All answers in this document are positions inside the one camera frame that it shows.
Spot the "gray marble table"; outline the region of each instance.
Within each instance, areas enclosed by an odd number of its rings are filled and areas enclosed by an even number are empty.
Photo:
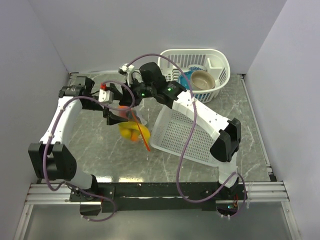
[[[123,81],[112,73],[72,74],[88,76],[95,81],[93,91],[106,80]],[[144,99],[141,112],[153,126],[162,105],[154,99]],[[259,141],[246,91],[238,75],[231,76],[217,98],[206,105],[218,114],[241,122],[241,143],[237,156],[238,171],[246,182],[270,181],[266,160]],[[97,176],[99,182],[174,182],[179,157],[151,148],[142,142],[130,142],[120,136],[118,126],[106,125],[99,111],[82,110],[73,127],[69,150],[82,169]],[[218,180],[218,168],[185,159],[180,173],[181,182],[211,182]]]

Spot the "blue bowl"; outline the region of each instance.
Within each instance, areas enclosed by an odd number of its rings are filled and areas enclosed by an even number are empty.
[[[185,72],[185,76],[190,80],[191,78],[191,74],[193,73],[194,71],[187,71]],[[189,86],[188,86],[188,82],[187,80],[184,78],[184,76],[182,76],[182,74],[179,76],[178,78],[178,83],[180,83],[182,86],[184,86],[187,90],[189,90]]]

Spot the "purple cable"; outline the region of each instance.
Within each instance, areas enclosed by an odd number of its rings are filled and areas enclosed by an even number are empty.
[[[51,132],[50,132],[50,136],[48,137],[48,141],[44,147],[44,152],[43,152],[43,159],[42,159],[42,168],[43,168],[43,175],[44,175],[44,180],[45,180],[45,183],[46,185],[48,186],[48,188],[51,190],[51,191],[57,191],[62,184],[64,184],[65,182],[61,182],[56,188],[53,188],[52,185],[50,184],[50,180],[48,178],[48,172],[47,172],[47,155],[48,155],[48,150],[49,150],[49,146],[52,142],[52,139],[53,139],[53,136],[55,134],[55,131],[57,129],[57,126],[58,126],[58,123],[59,123],[59,120],[61,119],[61,116],[62,114],[64,113],[65,109],[67,108],[67,106],[72,102],[72,101],[75,101],[77,99],[86,99],[86,100],[90,100],[92,102],[95,102],[103,107],[106,107],[106,108],[109,108],[111,110],[117,110],[117,111],[127,111],[129,109],[131,109],[134,105],[135,105],[135,96],[133,94],[133,92],[130,90],[130,88],[125,85],[124,83],[121,83],[121,82],[117,82],[117,81],[112,81],[112,80],[108,80],[108,81],[105,81],[103,82],[104,84],[108,84],[108,83],[113,83],[113,84],[120,84],[121,86],[123,86],[125,89],[128,90],[128,92],[130,93],[131,95],[131,98],[132,98],[132,104],[129,106],[129,107],[126,107],[126,108],[116,108],[116,107],[111,107],[109,105],[105,105],[105,104],[102,104],[101,102],[99,102],[98,100],[94,99],[94,98],[91,98],[91,97],[88,97],[88,96],[76,96],[76,97],[73,97],[71,98],[70,100],[68,100],[62,107],[62,109],[60,110],[58,116],[56,117],[55,121],[54,121],[54,124],[52,126],[52,129],[51,129]],[[107,197],[104,197],[104,196],[99,196],[99,195],[95,195],[95,194],[92,194],[92,193],[89,193],[89,192],[86,192],[82,189],[79,189],[80,192],[86,194],[86,195],[89,195],[89,196],[92,196],[92,197],[96,197],[96,198],[100,198],[100,199],[104,199],[104,200],[107,200],[109,202],[111,202],[114,206],[114,209],[113,209],[113,212],[110,216],[106,217],[106,218],[103,218],[103,219],[90,219],[86,216],[84,216],[85,219],[89,219],[89,221],[92,221],[92,222],[102,222],[102,221],[105,221],[109,218],[111,218],[117,208],[116,208],[116,204],[114,203],[114,201],[112,201],[110,198],[107,198]]]
[[[190,80],[187,78],[187,76],[185,75],[184,71],[182,71],[182,69],[181,69],[175,62],[173,62],[171,59],[169,59],[169,58],[166,57],[166,56],[163,56],[163,55],[157,54],[157,53],[144,54],[144,55],[141,55],[141,56],[136,57],[134,60],[132,60],[131,62],[129,62],[129,63],[127,64],[127,67],[129,67],[130,65],[132,65],[135,61],[137,61],[137,60],[139,60],[139,59],[141,59],[141,58],[144,58],[144,57],[148,57],[148,56],[156,56],[156,57],[159,57],[159,58],[163,58],[163,59],[167,60],[169,63],[171,63],[173,66],[175,66],[175,67],[179,70],[179,72],[181,73],[181,75],[186,79],[186,82],[187,82],[188,87],[189,87],[189,91],[190,91],[191,98],[194,96],[194,93],[193,93],[193,91],[192,91],[192,87],[191,87],[191,84],[190,84]],[[176,179],[175,179],[176,188],[177,188],[180,196],[181,196],[184,200],[186,200],[187,202],[194,203],[194,204],[203,203],[203,202],[205,202],[205,201],[213,198],[213,197],[227,184],[227,182],[228,182],[235,174],[238,174],[239,177],[240,177],[241,180],[242,180],[242,184],[243,184],[243,188],[244,188],[244,193],[245,193],[244,199],[243,199],[243,203],[242,203],[242,205],[241,205],[241,208],[240,208],[239,211],[238,211],[238,212],[240,212],[240,210],[241,210],[241,209],[243,208],[243,206],[245,205],[246,195],[247,195],[246,193],[247,193],[247,191],[246,191],[246,184],[245,184],[244,178],[243,178],[239,173],[237,173],[237,172],[233,172],[233,173],[224,181],[224,183],[223,183],[213,194],[211,194],[210,196],[207,196],[207,197],[205,197],[205,198],[203,198],[203,199],[200,199],[200,200],[192,200],[192,199],[187,198],[187,197],[183,194],[183,192],[182,192],[182,190],[181,190],[180,183],[179,183],[180,170],[181,170],[182,162],[183,162],[184,155],[185,155],[185,153],[186,153],[188,144],[189,144],[189,142],[190,142],[190,140],[191,140],[192,134],[194,133],[194,130],[195,130],[195,127],[196,127],[196,124],[197,124],[197,107],[196,107],[196,103],[195,103],[194,101],[192,101],[192,106],[193,106],[193,113],[194,113],[194,115],[193,115],[193,123],[192,123],[192,126],[191,126],[191,130],[190,130],[189,136],[188,136],[188,138],[187,138],[187,140],[186,140],[186,142],[185,142],[185,144],[184,144],[183,150],[182,150],[181,155],[180,155],[180,158],[179,158],[179,164],[178,164],[178,168],[177,168],[177,171],[176,171]]]

